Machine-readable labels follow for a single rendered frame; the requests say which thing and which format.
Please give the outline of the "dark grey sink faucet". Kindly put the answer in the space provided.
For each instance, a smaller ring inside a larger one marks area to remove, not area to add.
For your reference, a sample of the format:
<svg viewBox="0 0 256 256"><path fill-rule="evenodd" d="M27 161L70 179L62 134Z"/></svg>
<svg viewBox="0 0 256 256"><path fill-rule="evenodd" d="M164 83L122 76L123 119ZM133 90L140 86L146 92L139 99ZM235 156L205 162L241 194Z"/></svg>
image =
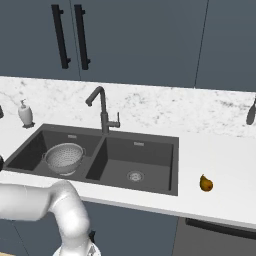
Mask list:
<svg viewBox="0 0 256 256"><path fill-rule="evenodd" d="M116 121L110 121L107 108L106 108L106 96L105 96L105 90L102 86L98 86L86 99L85 103L91 107L93 101L97 96L100 96L101 101L101 128L103 134L108 134L110 128L119 128L121 126L120 123L120 116L117 116Z"/></svg>

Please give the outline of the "dark grey double sink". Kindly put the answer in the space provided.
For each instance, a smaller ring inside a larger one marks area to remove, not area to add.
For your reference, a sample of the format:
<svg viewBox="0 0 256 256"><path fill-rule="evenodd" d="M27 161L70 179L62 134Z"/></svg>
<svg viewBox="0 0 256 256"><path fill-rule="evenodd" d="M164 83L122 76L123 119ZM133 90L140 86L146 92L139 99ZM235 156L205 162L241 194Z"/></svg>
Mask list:
<svg viewBox="0 0 256 256"><path fill-rule="evenodd" d="M86 154L69 180L176 196L179 139L43 124L4 163L8 171L55 178L43 159L55 145L75 143Z"/></svg>

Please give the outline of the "silver metal colander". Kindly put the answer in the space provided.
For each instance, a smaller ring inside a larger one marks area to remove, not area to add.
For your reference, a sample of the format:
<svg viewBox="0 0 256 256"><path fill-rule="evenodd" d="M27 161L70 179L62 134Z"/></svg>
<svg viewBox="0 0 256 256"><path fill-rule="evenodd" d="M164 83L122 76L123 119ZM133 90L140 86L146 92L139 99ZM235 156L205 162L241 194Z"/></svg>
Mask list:
<svg viewBox="0 0 256 256"><path fill-rule="evenodd" d="M69 176L76 172L86 155L86 149L75 143L61 143L42 154L42 160L55 174Z"/></svg>

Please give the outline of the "brown yellow pear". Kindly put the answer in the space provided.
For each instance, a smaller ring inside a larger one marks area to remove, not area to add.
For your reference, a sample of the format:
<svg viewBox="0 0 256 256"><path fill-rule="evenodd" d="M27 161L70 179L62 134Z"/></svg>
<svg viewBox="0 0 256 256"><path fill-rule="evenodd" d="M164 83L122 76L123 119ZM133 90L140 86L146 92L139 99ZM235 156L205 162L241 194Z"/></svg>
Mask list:
<svg viewBox="0 0 256 256"><path fill-rule="evenodd" d="M205 192L209 192L213 189L213 182L202 175L200 177L200 188Z"/></svg>

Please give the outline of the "dark blue cupboard door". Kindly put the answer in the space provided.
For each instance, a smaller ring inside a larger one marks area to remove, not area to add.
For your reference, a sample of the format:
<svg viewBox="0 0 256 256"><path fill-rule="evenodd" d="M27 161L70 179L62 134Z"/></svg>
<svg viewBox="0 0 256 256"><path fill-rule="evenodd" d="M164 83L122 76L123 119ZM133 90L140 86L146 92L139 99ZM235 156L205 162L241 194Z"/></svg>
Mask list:
<svg viewBox="0 0 256 256"><path fill-rule="evenodd" d="M209 0L196 87L256 91L256 0Z"/></svg>
<svg viewBox="0 0 256 256"><path fill-rule="evenodd" d="M68 69L63 69L51 5L61 15ZM0 0L0 76L80 79L69 0Z"/></svg>
<svg viewBox="0 0 256 256"><path fill-rule="evenodd" d="M90 82L195 86L208 0L70 0Z"/></svg>

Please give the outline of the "dark blue base cupboard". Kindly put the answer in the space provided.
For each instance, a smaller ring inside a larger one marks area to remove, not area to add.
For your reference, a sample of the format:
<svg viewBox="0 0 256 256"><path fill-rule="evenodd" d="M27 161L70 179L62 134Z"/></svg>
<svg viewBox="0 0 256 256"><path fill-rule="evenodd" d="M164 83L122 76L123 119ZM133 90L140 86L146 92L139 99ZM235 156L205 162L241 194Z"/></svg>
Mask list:
<svg viewBox="0 0 256 256"><path fill-rule="evenodd" d="M172 256L177 217L92 202L85 207L102 256ZM0 220L0 252L53 256L60 245L51 213L36 222Z"/></svg>

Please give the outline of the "white soap dispenser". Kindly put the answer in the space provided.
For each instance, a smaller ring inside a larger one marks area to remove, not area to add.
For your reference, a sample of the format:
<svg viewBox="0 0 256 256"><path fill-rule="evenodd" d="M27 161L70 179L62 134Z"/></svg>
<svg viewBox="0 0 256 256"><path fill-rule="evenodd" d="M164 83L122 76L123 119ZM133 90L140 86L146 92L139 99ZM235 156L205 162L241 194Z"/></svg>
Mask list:
<svg viewBox="0 0 256 256"><path fill-rule="evenodd" d="M31 108L21 100L21 106L18 108L18 115L23 123L24 128L30 128L34 126L33 113Z"/></svg>

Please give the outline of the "dark grey hanging utensil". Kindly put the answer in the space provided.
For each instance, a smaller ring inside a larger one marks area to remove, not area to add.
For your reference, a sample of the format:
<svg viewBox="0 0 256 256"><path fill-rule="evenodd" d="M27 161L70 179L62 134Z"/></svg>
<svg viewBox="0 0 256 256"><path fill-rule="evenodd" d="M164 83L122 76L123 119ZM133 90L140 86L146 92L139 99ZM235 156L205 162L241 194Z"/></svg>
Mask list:
<svg viewBox="0 0 256 256"><path fill-rule="evenodd" d="M254 100L253 105L250 107L247 118L246 118L246 124L247 125L252 125L255 119L255 114L256 114L256 98Z"/></svg>

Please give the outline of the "grey dishwasher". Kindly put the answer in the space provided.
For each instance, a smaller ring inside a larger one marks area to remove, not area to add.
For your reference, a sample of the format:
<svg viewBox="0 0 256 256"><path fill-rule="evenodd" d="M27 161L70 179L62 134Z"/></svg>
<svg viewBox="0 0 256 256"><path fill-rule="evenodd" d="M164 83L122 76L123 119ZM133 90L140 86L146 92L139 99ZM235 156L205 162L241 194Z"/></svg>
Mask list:
<svg viewBox="0 0 256 256"><path fill-rule="evenodd" d="M172 256L256 256L256 240L189 226L185 219L178 221ZM217 225L256 232L256 229Z"/></svg>

